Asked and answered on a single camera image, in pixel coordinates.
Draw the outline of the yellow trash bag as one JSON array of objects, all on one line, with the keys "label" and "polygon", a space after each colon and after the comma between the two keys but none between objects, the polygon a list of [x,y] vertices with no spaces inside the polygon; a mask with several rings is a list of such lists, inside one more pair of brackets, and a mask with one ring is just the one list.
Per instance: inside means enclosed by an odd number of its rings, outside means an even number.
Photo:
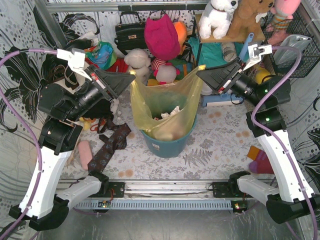
[{"label": "yellow trash bag", "polygon": [[[140,80],[134,80],[130,85],[130,103],[135,126],[159,141],[184,137],[197,114],[203,81],[196,73],[204,67],[200,65],[183,79],[164,85],[146,86]],[[161,113],[170,113],[176,106],[181,110],[179,113],[154,120]]]}]

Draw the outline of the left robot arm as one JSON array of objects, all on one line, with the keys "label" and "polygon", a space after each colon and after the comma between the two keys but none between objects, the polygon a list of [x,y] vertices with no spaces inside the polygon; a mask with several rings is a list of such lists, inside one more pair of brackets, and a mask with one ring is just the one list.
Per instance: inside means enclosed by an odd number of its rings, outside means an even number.
[{"label": "left robot arm", "polygon": [[108,164],[106,157],[101,163],[91,163],[88,176],[79,183],[63,191],[56,190],[83,129],[77,124],[79,118],[100,100],[118,98],[136,77],[134,72],[106,72],[93,65],[88,66],[85,73],[85,82],[74,93],[57,83],[45,86],[40,92],[38,109],[47,114],[37,141],[40,170],[33,173],[23,201],[9,211],[17,220],[28,220],[36,231],[58,228],[69,210],[85,198],[113,192],[109,178],[103,174]]}]

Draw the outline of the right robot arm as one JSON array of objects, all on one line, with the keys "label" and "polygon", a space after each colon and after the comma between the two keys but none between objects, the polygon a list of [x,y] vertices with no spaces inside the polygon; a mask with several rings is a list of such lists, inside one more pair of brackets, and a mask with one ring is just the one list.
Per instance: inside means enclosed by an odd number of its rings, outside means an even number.
[{"label": "right robot arm", "polygon": [[320,196],[307,183],[291,148],[285,122],[278,106],[290,101],[288,80],[278,89],[281,76],[273,75],[261,84],[248,77],[243,64],[230,62],[220,67],[199,70],[196,75],[214,92],[231,90],[256,108],[246,113],[246,123],[263,147],[278,187],[272,187],[253,177],[248,171],[231,174],[226,183],[213,183],[213,195],[222,198],[252,197],[266,206],[270,217],[278,224],[306,215],[315,215],[320,208]]}]

